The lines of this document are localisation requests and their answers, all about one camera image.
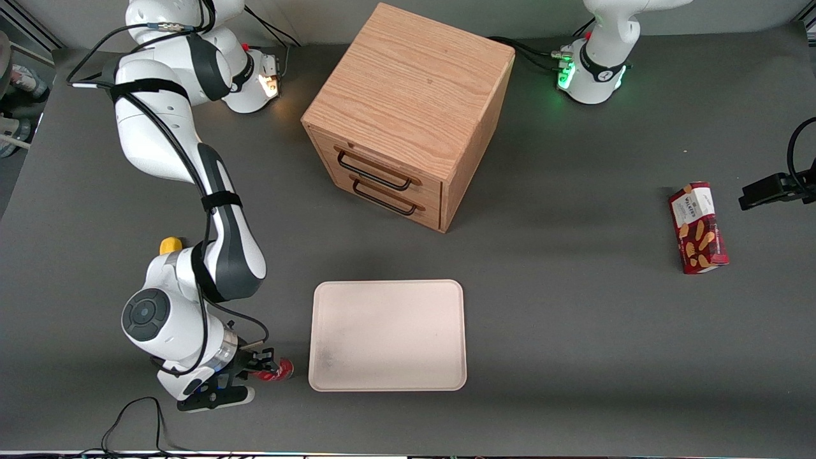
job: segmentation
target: black metal drawer handle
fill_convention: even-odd
[[[368,199],[369,201],[371,201],[373,203],[379,204],[380,206],[383,206],[383,207],[387,208],[388,210],[395,211],[396,213],[398,213],[400,215],[411,216],[411,215],[414,215],[414,212],[416,212],[416,204],[412,205],[410,207],[410,210],[404,211],[404,210],[400,209],[397,206],[393,206],[393,205],[391,205],[389,203],[386,203],[382,199],[377,199],[377,198],[375,198],[374,196],[371,196],[368,193],[364,193],[364,192],[360,191],[359,189],[357,189],[357,186],[359,184],[360,184],[360,181],[355,179],[354,180],[354,185],[352,185],[352,189],[354,190],[354,193],[357,194],[358,196],[362,196],[363,198],[366,198],[366,199]]]
[[[345,157],[345,155],[346,152],[340,150],[340,154],[337,155],[337,162],[340,163],[340,166],[345,167],[349,171],[356,172],[357,174],[360,174],[360,176],[364,176],[368,180],[375,181],[382,186],[387,186],[388,188],[395,189],[396,191],[405,191],[406,189],[408,189],[408,186],[410,185],[410,178],[406,179],[406,183],[404,185],[393,184],[388,180],[383,180],[377,176],[371,175],[370,173],[363,171],[362,169],[359,169],[357,167],[354,167],[351,164],[344,163],[343,157]]]

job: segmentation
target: red snack box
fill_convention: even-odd
[[[702,274],[728,265],[728,253],[716,224],[714,200],[708,182],[686,185],[668,200],[672,209],[683,272]]]

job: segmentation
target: white tray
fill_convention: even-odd
[[[461,389],[463,305],[454,280],[320,284],[309,384],[321,392]]]

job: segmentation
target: green led light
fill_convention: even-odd
[[[626,73],[626,65],[623,66],[623,69],[620,71],[620,76],[618,77],[618,82],[614,84],[614,88],[618,89],[620,87],[620,83],[623,82],[623,74]]]
[[[570,87],[572,77],[575,75],[575,64],[570,62],[570,65],[564,70],[566,70],[566,75],[562,74],[558,78],[558,86],[561,87],[561,89],[566,89]]]

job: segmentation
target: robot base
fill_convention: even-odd
[[[561,52],[569,52],[572,53],[572,56],[577,56],[586,42],[585,38],[580,38],[569,45],[561,47]],[[610,72],[608,81],[597,82],[592,73],[584,67],[581,60],[574,58],[558,74],[557,87],[582,104],[600,104],[609,99],[612,93],[620,87],[625,72],[626,67],[624,66],[617,75]]]
[[[267,56],[258,50],[249,50],[247,54],[254,62],[254,76],[244,83],[240,91],[230,92],[222,99],[229,109],[240,114],[250,114],[262,109],[279,94],[280,81],[275,56]]]

